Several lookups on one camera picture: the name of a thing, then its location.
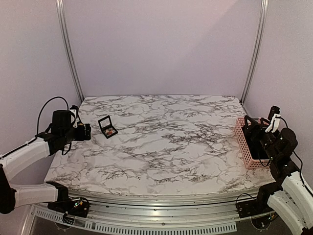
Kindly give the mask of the black t-shirt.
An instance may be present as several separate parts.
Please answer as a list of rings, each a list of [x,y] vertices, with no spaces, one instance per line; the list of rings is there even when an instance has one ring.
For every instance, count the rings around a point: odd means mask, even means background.
[[[259,126],[259,123],[254,119],[245,116],[244,118],[244,126],[242,131],[244,133],[244,137],[246,143],[249,147],[252,159],[254,160],[268,160],[268,156],[263,150],[259,140],[257,139],[259,131],[262,128]]]

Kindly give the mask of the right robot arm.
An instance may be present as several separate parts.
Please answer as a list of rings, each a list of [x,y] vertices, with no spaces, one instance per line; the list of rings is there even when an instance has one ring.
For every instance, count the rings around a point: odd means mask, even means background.
[[[244,135],[269,158],[273,183],[259,188],[253,202],[256,213],[274,210],[294,235],[313,233],[313,192],[305,184],[300,168],[291,159],[298,145],[295,133],[288,127],[273,128],[273,121],[256,121],[245,116]]]

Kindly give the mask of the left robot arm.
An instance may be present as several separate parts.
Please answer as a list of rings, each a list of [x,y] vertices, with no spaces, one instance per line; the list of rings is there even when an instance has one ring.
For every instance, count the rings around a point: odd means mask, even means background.
[[[57,182],[36,185],[14,185],[10,181],[35,162],[61,152],[67,154],[74,141],[89,141],[91,127],[78,115],[78,107],[67,106],[52,114],[52,122],[33,139],[0,157],[0,212],[9,214],[15,208],[37,203],[47,203],[50,210],[86,218],[89,201],[84,197],[71,199],[68,188]]]

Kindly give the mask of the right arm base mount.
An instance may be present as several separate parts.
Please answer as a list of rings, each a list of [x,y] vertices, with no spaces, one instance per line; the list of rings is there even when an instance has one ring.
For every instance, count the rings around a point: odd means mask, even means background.
[[[252,197],[248,193],[242,193],[237,196],[235,207],[240,218],[256,216],[273,211],[264,199]]]

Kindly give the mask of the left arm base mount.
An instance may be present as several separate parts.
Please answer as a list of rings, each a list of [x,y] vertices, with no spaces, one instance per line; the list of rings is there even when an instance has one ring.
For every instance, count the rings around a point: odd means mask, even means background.
[[[64,201],[49,202],[47,208],[65,215],[86,218],[89,213],[90,203],[84,197],[77,197]]]

